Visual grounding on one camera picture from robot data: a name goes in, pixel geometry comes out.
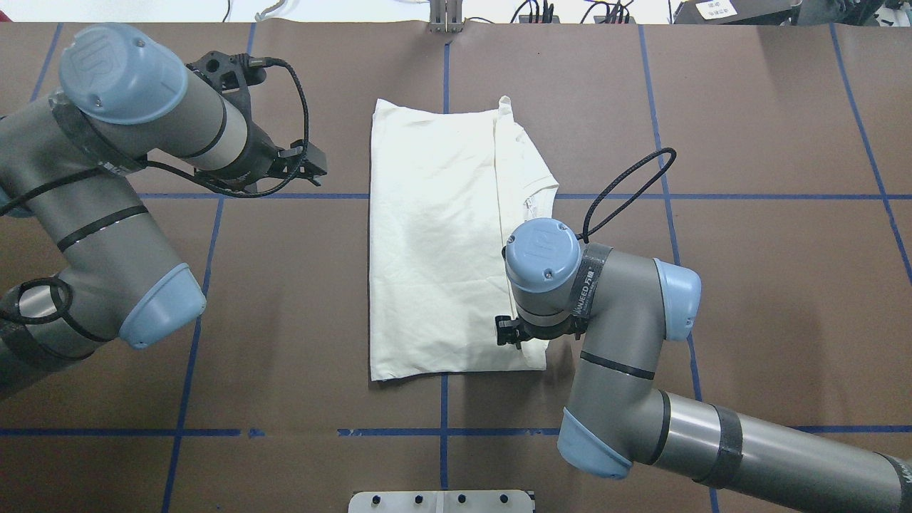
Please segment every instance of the black tape band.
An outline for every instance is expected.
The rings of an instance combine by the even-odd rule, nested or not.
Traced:
[[[63,305],[63,298],[60,297],[60,289],[51,287],[50,290],[51,290],[51,300],[54,301],[54,306],[57,308],[57,311],[61,311],[60,307]],[[60,315],[60,318],[63,319],[64,321],[66,321],[67,325],[69,325],[69,327],[73,331],[78,333],[83,338],[92,340],[93,342],[101,342],[101,343],[110,342],[111,340],[113,340],[113,339],[103,339],[103,338],[99,337],[98,335],[93,334],[91,331],[83,328],[81,324],[79,324],[75,319],[73,319],[73,316],[69,315],[68,309],[63,310],[63,313]]]
[[[899,509],[896,513],[912,513],[912,465],[893,456],[878,454],[890,462],[899,477]]]
[[[623,372],[624,374],[630,374],[635,378],[642,378],[644,380],[651,380],[656,377],[654,372],[644,371],[643,369],[638,369],[637,367],[631,367],[623,363],[618,363],[614,360],[609,360],[608,358],[602,358],[601,356],[596,356],[591,352],[580,351],[579,357],[589,363],[594,363],[595,365],[601,365],[612,371]]]
[[[148,212],[149,212],[149,209],[146,208],[145,205],[138,204],[136,206],[131,206],[131,207],[125,208],[123,210],[118,210],[114,214],[105,215],[98,221],[95,221],[94,223],[89,223],[89,224],[79,228],[77,231],[73,232],[72,234],[69,234],[68,236],[65,236],[62,239],[60,239],[60,242],[57,243],[57,249],[59,249],[60,252],[63,253],[64,251],[67,250],[68,247],[73,246],[80,240],[94,234],[98,230],[107,228],[108,226],[111,226],[114,223],[117,223],[118,221],[123,221],[124,219],[126,219],[128,217],[132,217],[134,215],[140,215],[140,214],[147,214]]]
[[[19,360],[30,367],[43,372],[57,372],[66,369],[90,354],[81,358],[68,358],[49,351],[39,344],[32,333],[22,324],[13,324],[13,328],[3,331],[3,343]]]
[[[142,170],[145,164],[124,154],[95,130],[82,110],[62,91],[48,100],[57,126],[70,142],[82,151],[93,165],[123,176]]]
[[[200,155],[206,153],[215,147],[219,141],[222,140],[222,135],[225,133],[225,127],[228,126],[228,109],[225,107],[225,102],[222,100],[222,125],[219,127],[219,132],[215,134],[215,137],[212,138],[212,141],[209,144],[206,144],[206,147],[202,150],[199,150],[196,153],[191,153],[189,155],[181,155],[177,158],[181,160],[192,159],[193,157],[199,157]]]
[[[741,466],[744,433],[738,414],[715,404],[711,406],[719,415],[719,452],[709,473],[700,479],[694,479],[694,482],[721,490],[731,483]]]
[[[592,300],[596,296],[596,286],[598,278],[602,275],[602,267],[605,266],[605,260],[611,253],[611,247],[599,244],[590,244],[586,246],[583,252],[583,259],[579,264],[579,270],[576,271],[576,279],[573,288],[570,289],[569,305],[570,314],[579,319],[589,319],[589,312],[592,310]]]
[[[671,425],[671,400],[664,390],[659,390],[658,393],[662,394],[662,432],[658,436],[656,450],[653,451],[652,456],[649,457],[646,465],[656,463],[658,457],[662,455],[662,451],[665,450],[665,443],[668,441],[668,427]]]

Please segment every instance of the blue grid line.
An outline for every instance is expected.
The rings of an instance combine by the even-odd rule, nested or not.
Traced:
[[[341,437],[350,436],[558,436],[557,427],[390,427],[337,429]]]
[[[41,73],[38,73],[38,80],[36,80],[35,88],[32,89],[32,96],[28,100],[30,102],[38,98],[38,92],[41,91],[41,84],[45,81],[47,68],[50,67],[51,58],[54,56],[54,50],[57,49],[57,41],[60,39],[60,31],[62,30],[63,24],[58,23],[57,29],[54,31],[54,37],[51,38],[51,46],[47,49],[47,55],[45,55],[45,63],[41,65]]]
[[[440,377],[440,489],[450,489],[450,376]]]
[[[880,176],[880,170],[877,168],[877,160],[874,158],[874,150],[871,149],[871,141],[867,138],[867,130],[865,130],[865,124],[861,120],[861,113],[858,111],[858,105],[855,103],[855,94],[852,92],[852,85],[849,83],[849,76],[845,72],[843,52],[839,47],[839,37],[836,35],[836,25],[832,23],[830,24],[830,37],[833,38],[833,49],[836,53],[836,64],[839,65],[839,74],[843,78],[845,95],[848,97],[849,106],[852,107],[852,113],[855,115],[855,124],[858,125],[858,131],[861,134],[861,141],[865,145],[867,160],[871,163],[871,171],[874,172],[874,178],[877,181],[877,189],[880,190],[880,196],[884,201],[886,217],[890,221],[890,228],[893,230],[893,237],[896,239],[896,247],[899,249],[899,255],[902,256],[903,264],[906,266],[906,276],[908,277],[909,284],[912,284],[912,264],[909,263],[909,256],[906,252],[906,245],[903,244],[903,237],[899,234],[899,227],[896,225],[896,218],[893,216],[893,208],[890,206],[890,201],[886,197],[884,180]]]
[[[605,196],[608,200],[626,200],[630,199],[633,194],[611,193]],[[595,193],[558,193],[555,199],[558,200],[593,200],[598,194]],[[668,193],[672,200],[822,200],[822,201],[882,201],[884,196],[881,194],[736,194],[736,193]],[[226,199],[228,201],[244,201],[243,198],[225,197],[217,193],[142,193],[140,198],[144,200],[217,200]],[[666,198],[665,194],[643,194],[639,196],[640,200],[662,200]],[[369,200],[369,193],[275,193],[260,200]],[[887,194],[886,199],[909,201],[912,200],[912,194]]]
[[[912,433],[912,424],[845,424],[845,425],[793,425],[786,426],[810,434],[820,433]],[[210,430],[226,433],[238,432],[237,430]],[[379,427],[369,429],[337,429],[341,437],[350,436],[558,436],[558,427],[448,427],[446,430],[436,427]],[[212,434],[212,436],[234,436],[234,434]]]
[[[223,196],[218,193],[142,193],[140,198],[144,200],[218,200],[226,199],[229,201],[246,201],[249,198],[232,198]],[[367,200],[370,199],[368,193],[273,193],[262,198],[261,200]]]
[[[450,428],[450,436],[558,436],[557,427]]]
[[[805,433],[912,433],[912,425],[796,425],[793,429]]]
[[[450,113],[450,43],[443,45],[443,113]],[[440,489],[450,489],[450,376],[440,376]]]
[[[652,134],[656,142],[656,150],[662,148],[662,139],[658,132],[658,113],[656,110],[656,97],[652,89],[652,74],[649,72],[649,54],[646,45],[646,31],[642,25],[638,25],[639,31],[639,49],[643,58],[643,75],[646,80],[646,93],[649,100],[649,116],[652,119]],[[665,165],[664,155],[658,157],[658,167],[661,169]],[[671,252],[674,255],[675,265],[680,266],[680,252],[678,251],[678,234],[675,230],[674,213],[671,210],[671,191],[668,188],[668,177],[662,175],[662,195],[665,200],[665,216],[668,219],[668,235],[671,238]],[[687,337],[688,349],[690,352],[690,376],[693,380],[693,393],[697,401],[703,400],[703,391],[700,387],[700,371],[697,365],[697,350],[693,343],[693,336]],[[716,490],[710,488],[710,508],[712,513],[720,513],[719,501],[716,497]]]
[[[337,429],[339,436],[440,436],[437,427],[388,427],[371,429]]]
[[[224,200],[220,199],[215,209],[215,221],[212,223],[212,238],[209,241],[209,254],[206,257],[206,272],[202,278],[202,294],[209,294],[209,281],[212,276],[212,257],[215,254],[215,242],[219,237],[219,228],[222,225],[222,210]],[[196,365],[196,351],[200,344],[200,335],[202,333],[202,318],[196,319],[193,328],[193,341],[190,346],[190,356],[187,359],[187,373],[183,380],[183,392],[181,394],[181,409],[178,413],[177,431],[183,430],[184,421],[187,417],[187,404],[190,401],[190,389],[193,381],[193,369]],[[168,465],[168,480],[165,482],[164,499],[161,501],[161,512],[168,513],[171,507],[171,492],[174,490],[174,478],[177,475],[177,464],[181,458],[181,440],[182,436],[177,433],[174,436],[174,445],[171,447],[171,462]]]
[[[256,23],[250,24],[250,32],[247,33],[247,53],[254,53],[254,37],[256,36]]]
[[[240,429],[0,428],[0,436],[240,436]]]

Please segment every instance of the white label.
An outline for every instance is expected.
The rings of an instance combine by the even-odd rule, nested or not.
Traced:
[[[700,11],[700,16],[703,16],[703,19],[727,18],[738,14],[730,0],[700,2],[697,4],[697,10]]]

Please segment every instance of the black cable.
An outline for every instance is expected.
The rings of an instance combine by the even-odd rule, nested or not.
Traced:
[[[28,317],[0,309],[0,319],[14,322],[15,324],[30,324],[34,326],[36,324],[48,324],[48,322],[54,322],[67,315],[70,307],[73,306],[73,288],[66,281],[58,277],[40,277],[38,279],[28,280],[26,283],[19,286],[19,297],[22,298],[22,295],[31,288],[42,286],[56,287],[64,292],[63,303],[57,307],[57,311],[41,317]]]
[[[516,18],[519,17],[519,12],[523,10],[523,7],[525,7],[526,4],[529,5],[529,22],[531,23],[531,22],[532,22],[532,15],[533,15],[533,11],[532,11],[532,4],[533,4],[533,3],[535,3],[535,5],[538,5],[538,0],[525,0],[524,2],[522,2],[521,4],[519,4],[519,7],[516,7],[516,11],[513,12],[513,17],[510,18],[510,23],[516,21]]]
[[[106,171],[99,169],[99,168],[92,168],[92,169],[87,169],[86,171],[80,171],[79,173],[70,174],[70,175],[64,176],[63,178],[58,178],[54,181],[39,185],[38,187],[32,189],[31,191],[11,199],[7,204],[0,206],[0,216],[9,214],[9,212],[12,211],[14,208],[27,202],[28,200],[35,199],[36,197],[38,197],[41,194],[46,193],[47,191],[51,191],[51,190],[57,189],[58,187],[61,187],[63,185],[67,185],[67,184],[73,183],[73,182],[78,182],[80,180],[85,180],[87,178],[91,178],[93,176],[97,176],[97,175],[103,174],[103,173],[106,173]]]
[[[605,6],[605,19],[602,20],[601,23],[608,23],[608,18],[611,17],[611,8],[612,8],[612,6],[613,6],[615,9],[617,9],[618,7],[621,7],[621,8],[623,9],[623,7],[624,7],[624,6],[621,5],[620,3],[611,4],[611,3],[608,3],[608,2],[593,2],[592,5],[590,5],[589,8],[586,9],[586,13],[583,15],[583,19],[579,20],[580,25],[582,25],[583,23],[586,22],[586,18],[589,16],[589,13],[591,13],[592,10],[596,8],[596,5],[604,5],[604,6]]]
[[[615,209],[615,211],[612,212],[611,215],[606,217],[604,221],[602,221],[595,228],[590,230],[589,222],[592,220],[592,214],[596,211],[596,207],[598,207],[598,204],[602,203],[602,200],[604,200],[605,197],[608,196],[608,194],[612,190],[614,190],[614,188],[617,187],[617,185],[619,183],[623,182],[625,178],[630,176],[631,173],[633,173],[637,169],[643,167],[644,165],[646,165],[647,163],[649,163],[650,161],[652,161],[653,159],[655,159],[656,157],[658,157],[659,155],[662,155],[662,154],[668,155],[668,162],[665,162],[665,164],[658,170],[658,173],[656,173],[655,176],[650,178],[649,181],[646,182],[645,185],[640,187],[638,191],[636,191],[632,196],[630,196],[630,199],[628,199],[627,201],[624,202],[624,204],[620,205],[617,209]],[[641,161],[633,164],[629,168],[627,168],[627,170],[624,171],[623,173],[621,173],[615,179],[614,182],[612,182],[608,187],[606,187],[605,190],[602,191],[596,197],[595,201],[592,202],[592,205],[589,206],[589,211],[586,212],[586,217],[583,219],[583,232],[580,234],[577,234],[576,238],[583,239],[583,242],[588,244],[590,235],[597,232],[602,226],[606,225],[608,223],[608,221],[611,221],[612,219],[614,219],[616,215],[620,214],[625,208],[630,206],[630,204],[632,204],[637,198],[639,198],[640,195],[642,195],[650,186],[652,186],[653,183],[655,183],[659,178],[662,177],[663,174],[665,174],[666,171],[668,171],[668,168],[671,167],[671,164],[675,161],[675,158],[677,158],[677,157],[678,157],[678,153],[675,152],[672,148],[662,148],[661,150],[650,153],[649,155],[644,157],[643,160],[641,160]]]
[[[611,9],[611,12],[602,20],[602,23],[614,24],[617,20],[617,16],[620,14],[621,7],[622,5],[620,2],[616,3],[614,8]]]
[[[623,23],[625,25],[630,23],[630,5],[633,3],[634,3],[634,0],[630,0],[629,2],[624,4],[624,11],[626,11],[627,14],[621,16],[623,19],[620,21],[620,23]]]
[[[205,187],[206,189],[209,189],[210,191],[212,191],[214,193],[224,194],[224,195],[230,196],[232,198],[261,198],[263,196],[268,196],[269,194],[278,192],[283,187],[288,185],[292,180],[297,178],[298,175],[301,173],[301,166],[304,164],[304,160],[307,158],[307,145],[310,142],[310,112],[307,109],[307,99],[304,97],[304,88],[301,87],[301,81],[298,79],[297,74],[295,73],[295,70],[291,67],[290,64],[288,64],[281,58],[266,58],[265,61],[267,62],[267,65],[265,66],[266,68],[269,68],[271,66],[278,66],[281,68],[285,68],[288,71],[288,74],[291,75],[291,79],[295,83],[295,88],[297,89],[297,94],[301,99],[301,110],[302,110],[302,112],[304,112],[304,138],[302,139],[302,143],[303,143],[302,151],[301,151],[301,154],[298,156],[297,161],[295,161],[295,165],[292,166],[288,175],[284,179],[282,179],[282,182],[280,182],[278,185],[276,185],[275,187],[273,187],[272,189],[269,189],[267,191],[262,191],[260,193],[245,193],[245,192],[238,192],[238,191],[234,191],[232,189],[228,189],[225,187],[220,187],[218,185],[212,184],[210,182],[207,182],[206,180],[203,180],[202,178],[199,178],[198,176],[193,176],[192,174],[181,171],[180,169],[170,166],[164,162],[149,161],[148,162],[149,167],[154,167],[154,168],[162,169],[169,173],[174,173],[174,174],[180,176],[181,178],[185,178],[193,183],[196,183],[197,185],[201,185],[202,187]]]

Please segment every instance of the robotic arm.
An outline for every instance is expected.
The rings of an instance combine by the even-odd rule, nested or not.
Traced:
[[[169,169],[222,194],[319,185],[304,138],[276,147],[253,123],[248,85],[284,61],[210,52],[184,66],[127,25],[90,26],[63,52],[61,89],[0,117],[0,214],[34,215],[69,267],[0,298],[0,399],[121,337],[146,348],[199,317],[205,297],[125,176]],[[195,175],[157,162],[161,149]],[[281,178],[256,192],[265,177]]]
[[[700,278],[657,259],[581,245],[554,219],[504,249],[518,319],[498,343],[586,333],[557,447],[573,466],[622,479],[633,462],[803,511],[912,511],[912,466],[653,387],[663,340],[685,340]]]

